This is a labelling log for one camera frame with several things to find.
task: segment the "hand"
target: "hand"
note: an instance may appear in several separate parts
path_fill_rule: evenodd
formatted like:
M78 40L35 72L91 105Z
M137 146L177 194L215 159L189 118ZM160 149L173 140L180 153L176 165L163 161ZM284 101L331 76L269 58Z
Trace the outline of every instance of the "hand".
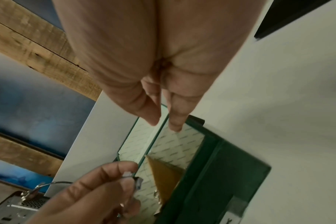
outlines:
M137 169L134 162L98 167L50 199L27 224L124 224L139 213L140 202L133 198L134 179L121 177Z
M81 63L126 111L187 116L251 31L265 0L53 0Z

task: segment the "metal vent grille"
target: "metal vent grille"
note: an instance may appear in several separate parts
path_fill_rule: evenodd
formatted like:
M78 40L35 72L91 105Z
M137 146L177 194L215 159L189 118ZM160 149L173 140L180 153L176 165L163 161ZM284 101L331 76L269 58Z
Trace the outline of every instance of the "metal vent grille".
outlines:
M22 202L21 205L27 208L40 209L47 202L47 199L37 199L32 201Z

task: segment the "green folder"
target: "green folder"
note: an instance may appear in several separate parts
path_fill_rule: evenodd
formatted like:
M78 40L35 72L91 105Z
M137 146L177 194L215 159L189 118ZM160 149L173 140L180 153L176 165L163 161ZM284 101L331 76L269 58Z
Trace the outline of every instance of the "green folder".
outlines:
M149 210L145 206L151 206L153 211L159 205L150 195L154 186L151 174L148 173L149 168L145 167L145 158L140 158L137 175L146 175L143 183L145 191L138 192L136 196L143 207L141 217L139 215L132 222L135 224L239 223L271 169L269 165L204 128L196 119L188 118L181 133L171 133L167 115L159 127L152 129L150 136L152 140L146 142L148 147L141 149L141 155L161 156L163 161L180 167L186 164L183 167L186 172L157 219L153 219L150 213L144 214ZM175 145L166 147L165 142L166 145L170 142ZM184 157L184 151L191 153L192 157L189 158L190 154Z

